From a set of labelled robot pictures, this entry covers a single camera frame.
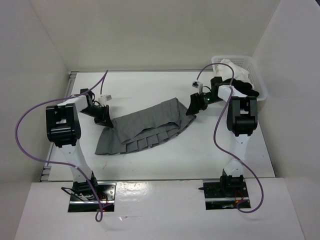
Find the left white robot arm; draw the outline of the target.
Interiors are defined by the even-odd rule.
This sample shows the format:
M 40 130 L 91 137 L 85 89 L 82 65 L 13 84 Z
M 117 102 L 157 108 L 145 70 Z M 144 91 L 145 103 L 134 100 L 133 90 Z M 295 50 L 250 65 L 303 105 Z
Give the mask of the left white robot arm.
M 92 117 L 97 125 L 113 128 L 107 105 L 110 99 L 111 96 L 106 95 L 96 101 L 95 94 L 84 88 L 79 95 L 45 109 L 47 138 L 63 153 L 66 165 L 71 168 L 75 193 L 88 200 L 97 198 L 100 188 L 80 146 L 82 131 L 78 114 Z

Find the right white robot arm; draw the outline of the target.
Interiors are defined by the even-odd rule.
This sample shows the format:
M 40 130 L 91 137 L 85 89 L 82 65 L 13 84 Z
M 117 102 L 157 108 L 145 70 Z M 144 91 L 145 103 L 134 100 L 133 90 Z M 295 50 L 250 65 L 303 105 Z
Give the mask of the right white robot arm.
M 204 186 L 201 189 L 209 193 L 217 191 L 219 195 L 231 197 L 244 187 L 244 161 L 248 141 L 258 126 L 257 97 L 259 93 L 253 86 L 238 79 L 226 79 L 216 76 L 210 80 L 208 92 L 190 95 L 190 105 L 186 115 L 195 115 L 207 109 L 209 104 L 224 101 L 227 103 L 226 127 L 233 134 L 230 161 L 222 170 L 217 187 Z

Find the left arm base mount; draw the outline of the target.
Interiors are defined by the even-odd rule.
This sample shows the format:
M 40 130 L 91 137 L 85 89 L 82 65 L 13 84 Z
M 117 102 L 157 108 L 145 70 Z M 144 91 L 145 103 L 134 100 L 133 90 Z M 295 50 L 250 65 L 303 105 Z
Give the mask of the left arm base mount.
M 97 196 L 102 204 L 103 212 L 114 212 L 116 187 L 116 182 L 98 182 Z M 77 193 L 74 187 L 61 187 L 61 190 L 69 195 L 69 213 L 85 213 L 99 211 L 99 203 L 93 193 L 89 193 L 87 195 L 83 193 Z

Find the grey pleated skirt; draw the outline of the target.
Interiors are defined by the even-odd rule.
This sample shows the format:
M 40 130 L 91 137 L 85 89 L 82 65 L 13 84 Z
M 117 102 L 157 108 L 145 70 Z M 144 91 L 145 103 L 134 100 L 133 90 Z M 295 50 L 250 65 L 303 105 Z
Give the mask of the grey pleated skirt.
M 195 119 L 177 98 L 114 118 L 113 127 L 103 129 L 95 154 L 130 154 L 156 147 L 181 134 Z

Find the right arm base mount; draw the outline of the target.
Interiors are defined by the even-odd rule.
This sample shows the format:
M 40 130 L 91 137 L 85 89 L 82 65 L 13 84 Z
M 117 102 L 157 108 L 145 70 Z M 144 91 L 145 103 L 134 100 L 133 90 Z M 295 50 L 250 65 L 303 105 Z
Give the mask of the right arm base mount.
M 230 183 L 223 185 L 220 180 L 203 181 L 198 190 L 203 192 L 205 209 L 208 210 L 229 210 L 250 209 L 251 203 L 246 182 L 241 184 Z

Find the black skirt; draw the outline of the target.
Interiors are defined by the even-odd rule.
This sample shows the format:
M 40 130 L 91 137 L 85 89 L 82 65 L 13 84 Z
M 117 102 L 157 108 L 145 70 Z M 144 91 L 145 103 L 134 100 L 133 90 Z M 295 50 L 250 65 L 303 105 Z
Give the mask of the black skirt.
M 260 93 L 254 90 L 253 86 L 249 82 L 233 79 L 231 85 L 241 94 L 251 97 L 258 97 Z

